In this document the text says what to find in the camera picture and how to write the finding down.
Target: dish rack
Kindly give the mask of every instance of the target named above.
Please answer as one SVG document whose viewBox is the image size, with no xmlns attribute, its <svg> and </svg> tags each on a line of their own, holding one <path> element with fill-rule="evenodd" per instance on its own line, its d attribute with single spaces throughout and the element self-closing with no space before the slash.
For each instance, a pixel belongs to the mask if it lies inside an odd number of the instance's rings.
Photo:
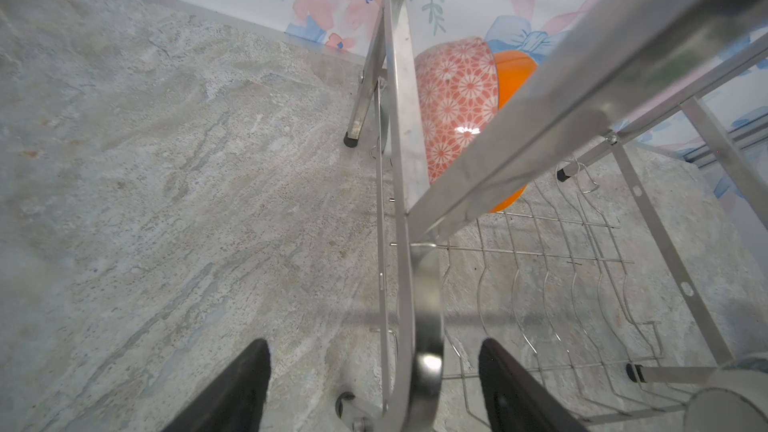
<svg viewBox="0 0 768 432">
<path fill-rule="evenodd" d="M 405 0 L 383 3 L 344 137 L 357 145 L 372 102 L 382 404 L 347 392 L 336 402 L 339 418 L 355 432 L 432 430 L 442 390 L 445 400 L 463 402 L 472 423 L 490 427 L 476 400 L 472 355 L 489 335 L 584 425 L 684 410 L 692 385 L 714 368 L 661 365 L 658 322 L 635 320 L 628 300 L 631 269 L 642 258 L 622 253 L 618 224 L 592 199 L 599 186 L 588 166 L 613 155 L 714 362 L 732 360 L 624 144 L 683 110 L 768 226 L 765 184 L 699 99 L 761 61 L 768 37 L 622 130 L 610 124 L 767 18 L 768 0 L 602 0 L 431 186 Z M 560 167 L 597 136 L 604 140 Z M 382 152 L 387 142 L 389 161 Z M 515 204 L 486 213 L 526 183 Z M 394 240 L 386 234 L 388 208 Z M 390 247 L 397 255 L 396 331 L 387 304 Z M 472 312 L 480 327 L 457 328 L 454 305 L 456 318 Z M 494 318 L 484 310 L 508 314 Z"/>
</svg>

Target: white flower pattern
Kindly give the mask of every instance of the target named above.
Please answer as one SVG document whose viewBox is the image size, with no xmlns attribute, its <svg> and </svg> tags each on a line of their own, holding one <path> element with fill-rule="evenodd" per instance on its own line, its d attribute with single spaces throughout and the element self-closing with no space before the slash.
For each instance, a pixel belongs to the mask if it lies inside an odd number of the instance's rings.
<svg viewBox="0 0 768 432">
<path fill-rule="evenodd" d="M 470 62 L 475 56 L 475 47 L 472 44 L 461 44 L 456 47 L 456 57 L 463 62 Z"/>
<path fill-rule="evenodd" d="M 466 99 L 477 99 L 483 92 L 483 81 L 475 74 L 467 74 L 458 81 L 458 93 Z"/>
<path fill-rule="evenodd" d="M 440 89 L 435 82 L 427 82 L 418 93 L 423 96 L 424 103 L 430 106 L 439 99 Z"/>
<path fill-rule="evenodd" d="M 498 98 L 486 99 L 480 105 L 480 118 L 484 123 L 490 122 L 496 116 L 496 112 L 498 112 Z"/>
<path fill-rule="evenodd" d="M 429 149 L 429 159 L 436 164 L 447 165 L 453 162 L 454 152 L 447 143 L 437 142 Z"/>
<path fill-rule="evenodd" d="M 437 127 L 432 120 L 422 121 L 422 129 L 424 129 L 424 140 L 429 142 L 437 135 Z"/>
<path fill-rule="evenodd" d="M 453 97 L 443 97 L 437 106 L 436 117 L 438 122 L 449 124 L 458 117 L 460 109 L 458 101 Z"/>
<path fill-rule="evenodd" d="M 450 59 L 440 62 L 437 66 L 437 78 L 440 80 L 450 80 L 456 75 L 458 71 L 458 64 Z"/>
<path fill-rule="evenodd" d="M 496 61 L 493 58 L 493 54 L 483 55 L 479 61 L 478 68 L 483 73 L 496 75 Z"/>
</svg>

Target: metal rod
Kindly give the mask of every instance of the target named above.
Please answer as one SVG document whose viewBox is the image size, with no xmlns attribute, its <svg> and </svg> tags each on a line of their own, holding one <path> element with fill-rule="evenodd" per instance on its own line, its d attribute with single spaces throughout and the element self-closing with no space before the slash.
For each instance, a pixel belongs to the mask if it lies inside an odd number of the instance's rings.
<svg viewBox="0 0 768 432">
<path fill-rule="evenodd" d="M 635 365 L 627 367 L 629 379 L 636 382 L 660 384 L 705 384 L 716 367 L 648 367 Z"/>
<path fill-rule="evenodd" d="M 685 404 L 675 404 L 645 410 L 632 410 L 631 412 L 625 412 L 623 414 L 594 415 L 588 418 L 581 418 L 579 421 L 584 425 L 603 425 L 612 424 L 614 422 L 623 422 L 627 419 L 651 418 L 668 412 L 681 412 L 682 410 L 685 410 Z"/>
<path fill-rule="evenodd" d="M 639 362 L 643 360 L 655 360 L 655 357 L 641 357 L 637 358 L 634 361 Z M 626 364 L 626 360 L 606 360 L 604 362 L 593 362 L 591 364 L 563 364 L 563 365 L 549 365 L 542 368 L 536 368 L 536 367 L 528 367 L 525 369 L 527 372 L 549 372 L 553 370 L 567 370 L 567 369 L 589 369 L 589 368 L 599 368 L 599 367 L 605 367 L 606 365 L 620 365 L 620 364 Z M 479 374 L 476 372 L 467 372 L 464 374 L 464 378 L 471 379 L 471 378 L 478 378 L 480 377 Z M 443 380 L 457 380 L 462 378 L 461 374 L 444 374 L 442 376 Z"/>
<path fill-rule="evenodd" d="M 394 6 L 397 8 L 394 9 L 393 12 L 398 14 L 400 5 L 401 4 L 394 4 Z M 384 63 L 386 52 L 386 34 L 384 32 L 383 14 L 384 9 L 382 6 L 379 7 L 379 15 L 376 17 L 376 24 L 373 27 L 373 37 L 371 38 L 371 43 L 368 46 L 366 64 L 362 68 L 362 77 L 360 84 L 357 87 L 355 107 L 352 109 L 350 124 L 347 127 L 346 135 L 344 136 L 344 143 L 348 147 L 357 146 L 357 141 L 360 138 L 360 131 L 362 130 L 362 124 L 366 119 L 368 106 L 371 103 L 373 90 L 376 87 L 376 83 L 379 80 L 379 75 L 382 72 L 382 64 Z"/>
<path fill-rule="evenodd" d="M 763 223 L 763 227 L 768 228 L 768 186 L 757 175 L 757 170 L 750 165 L 741 150 L 728 137 L 720 120 L 701 100 L 694 97 L 683 102 L 682 107 L 701 138 L 714 150 L 715 158 L 723 166 L 728 177 L 734 181 L 741 195 Z"/>
<path fill-rule="evenodd" d="M 621 142 L 617 143 L 611 149 L 616 158 L 616 163 L 621 170 L 621 175 L 624 176 L 624 180 L 627 182 L 629 189 L 632 193 L 632 197 L 638 204 L 640 214 L 645 219 L 645 223 L 648 225 L 650 234 L 653 235 L 656 245 L 661 252 L 664 261 L 667 263 L 667 267 L 672 274 L 672 278 L 677 283 L 677 287 L 680 288 L 680 292 L 683 295 L 685 303 L 688 305 L 691 315 L 694 316 L 696 324 L 701 330 L 701 334 L 704 336 L 704 341 L 710 352 L 715 358 L 718 364 L 724 364 L 725 362 L 732 360 L 734 357 L 731 355 L 723 339 L 723 335 L 720 334 L 720 330 L 717 328 L 715 321 L 712 319 L 710 311 L 706 308 L 704 300 L 696 290 L 694 281 L 691 280 L 683 259 L 680 258 L 680 254 L 677 253 L 677 249 L 672 243 L 672 239 L 667 233 L 667 229 L 661 222 L 656 209 L 648 198 L 648 194 L 640 182 L 638 174 L 632 167 L 632 162 L 629 160 L 627 151 L 624 150 L 624 146 Z"/>
<path fill-rule="evenodd" d="M 592 222 L 584 222 L 579 220 L 568 220 L 566 218 L 555 218 L 555 217 L 543 217 L 543 216 L 532 216 L 530 214 L 517 214 L 514 212 L 504 212 L 503 210 L 500 212 L 495 212 L 496 214 L 501 215 L 508 215 L 513 217 L 525 217 L 525 218 L 537 218 L 539 220 L 551 220 L 552 222 L 565 222 L 566 224 L 579 224 L 580 226 L 593 226 L 593 227 L 610 227 L 610 228 L 621 228 L 619 226 L 611 226 L 606 224 L 593 224 Z"/>
<path fill-rule="evenodd" d="M 381 315 L 381 327 L 379 329 L 381 347 L 382 368 L 382 410 L 386 411 L 389 404 L 389 312 L 386 305 L 386 237 L 384 236 L 384 181 L 383 179 L 383 153 L 381 130 L 381 83 L 377 80 L 376 91 L 373 95 L 373 110 L 376 114 L 376 129 L 379 140 L 376 145 L 376 236 L 378 237 L 379 252 L 379 314 Z"/>
<path fill-rule="evenodd" d="M 392 182 L 398 263 L 398 347 L 395 384 L 376 430 L 426 430 L 435 420 L 442 384 L 443 321 L 438 252 L 413 241 L 408 207 L 429 187 L 418 108 L 408 11 L 404 0 L 384 0 L 392 136 Z"/>
<path fill-rule="evenodd" d="M 762 61 L 768 55 L 768 34 L 755 40 L 744 49 L 729 57 L 724 62 L 715 66 L 695 81 L 680 89 L 672 97 L 666 99 L 653 109 L 649 110 L 622 130 L 616 132 L 618 138 L 629 143 L 639 136 L 653 129 L 664 120 L 672 117 L 679 109 L 680 104 L 694 96 L 705 96 L 725 82 L 738 76 L 745 70 Z M 601 142 L 582 154 L 577 162 L 582 166 L 590 166 L 610 153 L 610 144 Z M 558 170 L 558 179 L 563 181 L 576 175 L 578 164 L 572 162 Z"/>
<path fill-rule="evenodd" d="M 391 246 L 397 246 L 397 242 L 390 242 L 389 245 Z M 631 260 L 625 260 L 622 261 L 619 258 L 605 258 L 605 257 L 578 257 L 578 256 L 571 256 L 571 255 L 561 255 L 561 254 L 551 254 L 550 252 L 547 252 L 544 254 L 543 252 L 527 252 L 527 251 L 519 251 L 519 250 L 507 250 L 505 248 L 477 248 L 477 247 L 466 247 L 463 245 L 441 245 L 438 244 L 436 246 L 437 248 L 440 248 L 442 250 L 463 250 L 463 251 L 469 251 L 469 252 L 494 252 L 498 254 L 520 254 L 520 255 L 535 255 L 536 257 L 555 257 L 555 258 L 573 258 L 576 260 L 585 260 L 585 261 L 600 261 L 600 262 L 624 262 L 625 264 L 634 264 Z"/>
<path fill-rule="evenodd" d="M 728 137 L 736 144 L 736 148 L 746 154 L 754 147 L 759 147 L 768 142 L 768 113 L 759 119 L 753 120 L 738 129 L 728 132 Z M 688 152 L 684 159 L 698 168 L 705 168 L 717 162 L 708 145 L 702 145 L 696 150 Z"/>
</svg>

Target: metal frame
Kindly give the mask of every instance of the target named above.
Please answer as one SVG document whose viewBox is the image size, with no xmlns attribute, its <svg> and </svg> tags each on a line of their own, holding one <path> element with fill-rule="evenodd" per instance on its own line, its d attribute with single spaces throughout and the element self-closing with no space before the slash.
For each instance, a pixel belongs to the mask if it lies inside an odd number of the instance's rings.
<svg viewBox="0 0 768 432">
<path fill-rule="evenodd" d="M 514 258 L 514 266 L 510 267 L 510 269 L 514 270 L 514 276 L 510 277 L 510 279 L 512 282 L 511 305 L 514 324 L 511 326 L 511 328 L 516 328 L 522 336 L 522 347 L 528 348 L 532 352 L 534 358 L 533 365 L 532 367 L 527 367 L 526 371 L 540 379 L 542 386 L 550 393 L 556 393 L 558 387 L 556 385 L 553 387 L 553 385 L 550 383 L 550 380 L 545 378 L 545 374 L 559 373 L 561 379 L 560 381 L 572 381 L 572 385 L 576 389 L 575 393 L 583 404 L 597 407 L 599 409 L 611 410 L 611 413 L 609 414 L 585 415 L 577 410 L 571 409 L 571 414 L 575 416 L 583 425 L 609 424 L 636 418 L 648 418 L 670 411 L 682 410 L 685 405 L 684 399 L 671 397 L 666 394 L 659 394 L 658 392 L 654 392 L 652 390 L 646 390 L 642 386 L 638 386 L 637 389 L 632 390 L 632 392 L 634 392 L 634 397 L 630 397 L 627 395 L 627 390 L 622 390 L 623 388 L 621 388 L 620 384 L 617 382 L 615 374 L 611 372 L 611 369 L 616 368 L 618 365 L 626 366 L 626 370 L 633 370 L 632 368 L 642 367 L 639 365 L 639 362 L 651 362 L 652 364 L 658 365 L 660 364 L 660 360 L 664 358 L 664 347 L 661 343 L 658 333 L 658 323 L 635 321 L 630 311 L 631 307 L 628 301 L 628 296 L 625 293 L 620 292 L 620 290 L 623 290 L 622 284 L 620 283 L 620 277 L 623 276 L 624 283 L 626 284 L 626 280 L 629 277 L 627 264 L 634 264 L 634 262 L 624 258 L 619 249 L 618 243 L 615 240 L 615 236 L 613 234 L 613 230 L 618 228 L 618 226 L 609 224 L 605 214 L 603 214 L 602 211 L 595 207 L 592 201 L 588 198 L 588 194 L 594 192 L 596 188 L 592 188 L 590 191 L 584 191 L 581 190 L 581 187 L 579 187 L 580 193 L 577 194 L 575 198 L 568 198 L 568 195 L 565 193 L 563 188 L 560 187 L 559 182 L 556 182 L 557 190 L 561 196 L 561 200 L 568 204 L 567 208 L 571 209 L 571 215 L 580 217 L 579 220 L 567 220 L 562 218 L 561 213 L 558 212 L 558 208 L 553 203 L 554 200 L 552 198 L 548 198 L 544 193 L 544 190 L 540 187 L 540 182 L 542 182 L 542 178 L 534 180 L 533 184 L 529 185 L 523 197 L 521 197 L 518 202 L 510 207 L 510 209 L 485 217 L 486 219 L 489 219 L 490 222 L 493 222 L 493 220 L 490 219 L 491 217 L 503 218 L 502 222 L 506 225 L 509 245 L 511 245 L 510 249 L 486 247 L 485 240 L 483 238 L 485 235 L 483 229 L 485 227 L 481 226 L 480 220 L 475 220 L 477 236 L 480 243 L 479 248 L 455 246 L 448 242 L 446 245 L 446 249 L 448 250 L 448 269 L 443 276 L 443 283 L 448 280 L 448 276 L 455 269 L 452 266 L 451 251 L 475 251 L 482 253 L 482 273 L 479 275 L 478 283 L 476 286 L 476 300 L 477 312 L 480 322 L 483 326 L 485 334 L 488 335 L 488 330 L 485 326 L 485 319 L 483 317 L 481 301 L 481 288 L 483 280 L 492 269 L 488 259 L 494 254 L 512 254 Z M 532 203 L 528 200 L 528 198 L 535 194 L 540 196 L 541 203 L 539 205 L 542 206 L 544 210 L 547 210 L 545 214 L 534 213 Z M 513 210 L 523 210 L 523 213 L 517 213 Z M 590 213 L 597 214 L 599 216 L 596 222 L 590 222 L 586 219 L 588 216 L 588 210 Z M 515 228 L 513 225 L 515 220 L 532 220 L 535 230 L 533 237 L 535 239 L 534 241 L 536 242 L 536 246 L 541 249 L 540 252 L 521 250 L 520 247 L 515 244 L 516 241 L 512 231 Z M 564 244 L 568 250 L 567 255 L 547 252 L 547 246 L 545 245 L 545 240 L 542 236 L 542 221 L 556 222 L 559 224 L 559 228 L 562 233 L 562 239 L 564 240 Z M 592 256 L 579 257 L 574 254 L 575 244 L 572 243 L 569 239 L 569 235 L 571 234 L 566 233 L 565 224 L 581 226 L 580 229 L 582 238 L 587 239 L 587 242 L 590 245 L 589 248 L 592 251 Z M 598 235 L 600 235 L 601 232 L 603 234 L 607 233 L 608 236 L 610 236 L 610 240 L 603 245 L 601 245 L 600 241 L 598 240 Z M 616 258 L 608 259 L 606 258 L 606 255 L 615 255 Z M 543 264 L 542 270 L 539 271 L 538 274 L 539 280 L 541 280 L 541 276 L 543 275 L 542 290 L 541 295 L 539 296 L 541 299 L 541 308 L 536 308 L 535 312 L 529 311 L 527 316 L 528 318 L 535 317 L 537 315 L 546 317 L 546 326 L 543 327 L 545 330 L 533 331 L 530 324 L 526 325 L 526 317 L 518 312 L 518 307 L 515 306 L 515 296 L 517 294 L 524 294 L 524 292 L 518 293 L 516 291 L 522 288 L 522 284 L 524 282 L 530 281 L 532 276 L 536 275 L 534 270 L 528 270 L 527 268 L 526 272 L 522 273 L 524 267 L 523 263 L 528 262 L 528 265 L 530 266 L 531 264 L 536 263 L 538 258 L 543 259 L 538 261 L 539 264 Z M 570 267 L 565 267 L 564 271 L 560 271 L 563 273 L 558 273 L 558 271 L 555 270 L 556 268 L 551 267 L 552 262 L 556 262 L 557 258 L 562 259 L 560 261 L 562 264 L 570 264 Z M 610 332 L 607 334 L 608 338 L 619 343 L 620 355 L 623 355 L 623 360 L 608 359 L 608 357 L 601 350 L 600 338 L 596 338 L 591 333 L 587 332 L 585 322 L 582 322 L 582 317 L 577 310 L 576 303 L 578 302 L 578 298 L 576 297 L 577 293 L 575 291 L 575 284 L 577 279 L 583 281 L 583 276 L 586 272 L 586 269 L 590 268 L 593 272 L 596 272 L 598 276 L 596 282 L 593 283 L 593 286 L 595 287 L 594 292 L 597 296 L 600 315 L 604 321 L 602 326 L 610 330 Z M 644 344 L 644 350 L 647 352 L 638 354 L 636 350 L 631 350 L 632 348 L 626 341 L 620 338 L 618 330 L 614 328 L 616 324 L 611 324 L 609 321 L 608 316 L 612 315 L 612 313 L 604 308 L 605 303 L 603 300 L 600 300 L 599 293 L 600 284 L 604 281 L 604 278 L 607 278 L 606 282 L 610 284 L 608 290 L 614 294 L 614 299 L 619 304 L 620 311 L 617 312 L 617 314 L 621 317 L 621 321 L 626 326 L 624 332 L 629 332 L 638 342 Z M 571 284 L 570 300 L 564 299 L 562 297 L 560 297 L 559 300 L 570 302 L 570 309 L 575 320 L 574 330 L 578 331 L 576 335 L 569 334 L 568 330 L 562 329 L 562 324 L 555 325 L 556 321 L 553 316 L 557 316 L 558 313 L 552 312 L 550 309 L 553 304 L 552 300 L 548 301 L 548 281 L 550 281 L 550 283 L 560 281 Z M 448 334 L 448 331 L 446 331 L 446 338 L 448 339 L 452 349 L 459 359 L 460 371 L 459 374 L 446 375 L 443 377 L 443 379 L 460 379 L 462 381 L 467 414 L 474 418 L 476 421 L 487 426 L 488 424 L 484 421 L 484 419 L 480 418 L 470 410 L 468 402 L 466 385 L 467 380 L 471 378 L 477 378 L 478 375 L 477 373 L 466 371 L 466 368 L 463 364 L 464 361 L 468 358 L 462 356 L 458 348 L 456 348 L 454 345 L 454 339 L 452 339 L 452 336 Z M 539 359 L 539 355 L 542 354 L 543 356 L 546 356 L 547 352 L 551 353 L 554 350 L 557 350 L 561 355 L 564 354 L 567 356 L 568 360 L 564 360 L 561 364 L 544 365 L 542 360 Z M 585 360 L 584 353 L 588 353 L 590 356 L 592 356 L 593 360 Z M 610 392 L 614 395 L 615 398 L 620 400 L 611 404 L 595 396 L 593 394 L 594 391 L 587 387 L 584 379 L 581 377 L 582 375 L 591 375 L 592 379 L 597 378 L 604 383 L 607 383 Z M 685 394 L 685 397 L 688 395 L 688 393 L 684 390 L 672 388 L 670 389 L 674 390 L 676 395 L 679 393 Z M 658 404 L 659 399 L 665 402 L 666 405 L 660 406 Z"/>
<path fill-rule="evenodd" d="M 701 138 L 715 151 L 715 158 L 734 181 L 741 195 L 763 223 L 763 227 L 768 228 L 768 186 L 763 179 L 728 137 L 728 132 L 720 124 L 720 120 L 704 102 L 698 97 L 693 97 L 683 102 L 680 107 Z"/>
<path fill-rule="evenodd" d="M 734 144 L 746 153 L 754 147 L 768 142 L 768 114 L 749 122 L 738 129 L 728 132 L 728 137 Z M 708 166 L 717 163 L 717 158 L 712 150 L 704 145 L 696 150 L 688 152 L 683 160 L 694 164 L 698 168 L 707 168 Z"/>
<path fill-rule="evenodd" d="M 724 364 L 732 360 L 734 356 L 728 349 L 728 344 L 726 344 L 723 336 L 720 334 L 720 330 L 718 330 L 715 321 L 712 319 L 712 315 L 710 315 L 704 301 L 696 290 L 694 281 L 691 279 L 685 264 L 683 264 L 683 259 L 677 253 L 677 249 L 672 243 L 667 229 L 661 222 L 656 208 L 650 202 L 650 198 L 638 177 L 638 173 L 632 167 L 627 151 L 624 150 L 620 142 L 614 144 L 611 151 L 614 154 L 616 163 L 619 165 L 621 175 L 627 181 L 627 186 L 632 192 L 635 203 L 638 204 L 640 214 L 642 214 L 645 223 L 648 225 L 650 234 L 653 235 L 656 245 L 658 245 L 661 255 L 664 257 L 664 261 L 667 263 L 667 267 L 672 274 L 672 278 L 680 288 L 683 299 L 694 316 L 694 320 L 704 336 L 707 347 L 710 348 L 712 355 L 715 357 L 715 361 L 718 364 Z"/>
<path fill-rule="evenodd" d="M 670 98 L 627 124 L 621 130 L 616 132 L 616 136 L 623 143 L 628 144 L 630 141 L 637 139 L 639 136 L 642 136 L 647 131 L 653 129 L 664 120 L 669 119 L 675 113 L 680 111 L 680 104 L 683 102 L 693 97 L 704 97 L 709 92 L 712 92 L 716 88 L 722 86 L 725 82 L 737 77 L 767 56 L 768 34 L 765 34 L 738 53 L 734 54 L 732 57 L 729 57 L 724 62 L 713 67 L 709 72 L 680 89 Z M 581 154 L 576 162 L 585 166 L 590 166 L 608 154 L 610 154 L 610 144 L 601 142 Z M 572 162 L 566 167 L 558 170 L 558 178 L 561 181 L 576 175 L 576 172 L 578 172 L 576 162 Z"/>
</svg>

